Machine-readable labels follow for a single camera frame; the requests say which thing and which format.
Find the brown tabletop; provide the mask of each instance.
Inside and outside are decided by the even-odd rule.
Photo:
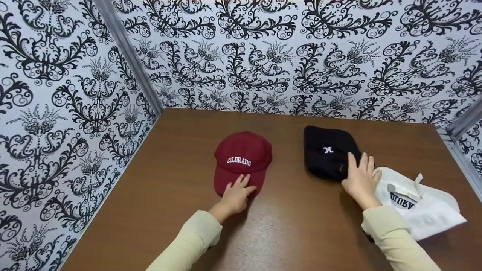
[[[143,271],[198,209],[219,200],[213,189],[217,144],[249,130],[273,146],[273,162],[249,212],[229,219],[221,241],[193,270],[390,270],[367,241],[362,213],[339,183],[303,166],[303,128],[350,132],[361,151],[423,184],[451,193],[468,223],[420,244],[444,271],[481,270],[482,204],[436,130],[427,124],[167,109],[62,271]]]

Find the cream long sleeve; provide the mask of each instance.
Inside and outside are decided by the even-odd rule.
[[[363,229],[375,240],[394,271],[439,271],[430,256],[410,236],[409,226],[392,206],[363,212]],[[222,226],[205,211],[197,211],[176,239],[155,259],[147,271],[187,271],[219,241]]]
[[[394,271],[440,271],[411,237],[410,227],[393,206],[365,210],[361,227],[373,237]]]

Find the damask wallpaper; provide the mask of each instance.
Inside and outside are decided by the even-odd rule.
[[[165,107],[444,128],[482,93],[479,0],[111,1]],[[0,271],[58,270],[156,115],[93,0],[0,0],[0,52]]]
[[[57,270],[156,120],[96,12],[0,0],[2,271]]]
[[[481,94],[478,0],[113,3],[165,107],[444,128]]]
[[[457,144],[482,178],[482,120],[470,128]]]

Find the white cap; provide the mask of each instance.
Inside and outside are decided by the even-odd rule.
[[[460,215],[457,200],[449,193],[420,184],[387,167],[379,167],[382,177],[375,196],[383,205],[394,206],[411,227],[415,240],[446,231],[467,220]]]

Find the red baseball cap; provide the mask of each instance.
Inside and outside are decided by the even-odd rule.
[[[250,197],[255,197],[263,187],[272,160],[271,144],[258,134],[238,132],[219,143],[214,157],[217,160],[214,190],[218,195],[222,196],[228,183],[234,183],[240,174],[250,174],[248,186],[257,187]]]

